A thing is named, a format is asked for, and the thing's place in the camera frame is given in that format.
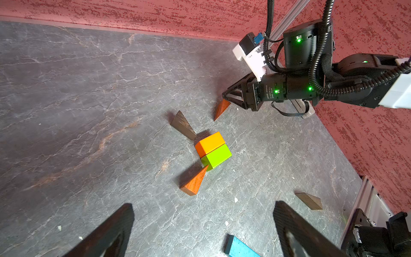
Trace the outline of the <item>teal block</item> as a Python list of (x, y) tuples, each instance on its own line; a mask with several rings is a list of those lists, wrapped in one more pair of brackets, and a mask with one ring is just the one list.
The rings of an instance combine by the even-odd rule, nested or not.
[(234, 235), (228, 236), (224, 253), (228, 257), (260, 257), (260, 255)]

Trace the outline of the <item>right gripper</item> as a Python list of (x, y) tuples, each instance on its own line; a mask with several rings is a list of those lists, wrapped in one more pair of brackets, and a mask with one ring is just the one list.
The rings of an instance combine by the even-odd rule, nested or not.
[(243, 108), (258, 111), (264, 102), (284, 102), (287, 97), (286, 75), (273, 73), (255, 79), (251, 72), (223, 92), (223, 99)]

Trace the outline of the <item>dark brown triangular block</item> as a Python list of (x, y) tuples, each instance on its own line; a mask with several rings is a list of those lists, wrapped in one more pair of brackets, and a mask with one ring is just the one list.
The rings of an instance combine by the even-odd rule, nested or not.
[(186, 136), (190, 140), (195, 140), (197, 134), (190, 126), (189, 122), (181, 111), (178, 111), (171, 122), (171, 126), (178, 130), (181, 134)]

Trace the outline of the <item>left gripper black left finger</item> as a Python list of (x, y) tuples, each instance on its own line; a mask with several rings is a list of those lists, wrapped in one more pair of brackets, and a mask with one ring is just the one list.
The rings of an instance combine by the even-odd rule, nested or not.
[(65, 256), (123, 257), (133, 222), (133, 206), (125, 203)]

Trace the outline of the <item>orange triangular block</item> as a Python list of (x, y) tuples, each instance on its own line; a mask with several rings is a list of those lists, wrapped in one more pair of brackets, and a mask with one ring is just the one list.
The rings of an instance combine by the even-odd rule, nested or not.
[(194, 196), (198, 193), (201, 183), (205, 177), (205, 174), (208, 170), (209, 166), (205, 166), (204, 168), (202, 168), (202, 170), (195, 175), (192, 179), (190, 179), (187, 183), (185, 183), (184, 185), (182, 185), (180, 187), (180, 189), (188, 194), (189, 196)]

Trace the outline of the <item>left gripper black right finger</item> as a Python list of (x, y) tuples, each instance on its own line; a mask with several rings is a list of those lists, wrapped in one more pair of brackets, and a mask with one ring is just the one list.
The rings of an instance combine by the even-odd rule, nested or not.
[(273, 217), (285, 257), (347, 256), (287, 203), (276, 201)]

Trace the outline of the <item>green rectangular block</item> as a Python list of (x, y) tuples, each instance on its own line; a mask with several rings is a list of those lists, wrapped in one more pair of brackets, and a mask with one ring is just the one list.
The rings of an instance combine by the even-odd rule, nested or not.
[(214, 168), (221, 165), (232, 156), (228, 146), (226, 144), (221, 145), (214, 151), (201, 158), (201, 162), (204, 167), (207, 167), (207, 171), (211, 171)]

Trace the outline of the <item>orange rectangular block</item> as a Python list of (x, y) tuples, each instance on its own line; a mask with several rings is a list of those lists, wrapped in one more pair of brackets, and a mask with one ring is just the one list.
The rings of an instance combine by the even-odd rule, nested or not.
[(223, 139), (220, 132), (216, 132), (202, 140), (200, 140), (196, 145), (196, 151), (199, 154), (200, 158), (203, 158), (207, 154), (211, 153), (212, 151), (216, 150), (218, 147), (225, 144), (225, 140)]

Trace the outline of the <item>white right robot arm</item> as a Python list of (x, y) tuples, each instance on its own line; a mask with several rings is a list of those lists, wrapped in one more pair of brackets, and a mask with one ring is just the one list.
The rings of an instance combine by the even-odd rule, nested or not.
[(320, 36), (321, 20), (306, 22), (286, 30), (278, 51), (285, 52), (285, 66), (265, 64), (261, 35), (247, 34), (234, 48), (237, 59), (245, 60), (250, 74), (230, 86), (223, 99), (243, 109), (258, 111), (264, 102), (302, 100), (303, 113), (309, 104), (339, 101), (367, 108), (404, 108), (411, 106), (411, 62), (390, 55), (354, 54), (338, 63), (332, 61), (334, 40), (329, 36), (320, 55), (316, 80), (308, 72)]

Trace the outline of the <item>red-orange triangular block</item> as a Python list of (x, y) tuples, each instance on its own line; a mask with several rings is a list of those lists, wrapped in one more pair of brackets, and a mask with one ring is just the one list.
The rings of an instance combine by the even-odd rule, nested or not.
[(223, 99), (217, 106), (216, 112), (215, 112), (215, 117), (214, 121), (217, 121), (217, 119), (221, 116), (221, 114), (227, 110), (227, 108), (230, 106), (231, 102), (227, 101), (226, 99)]

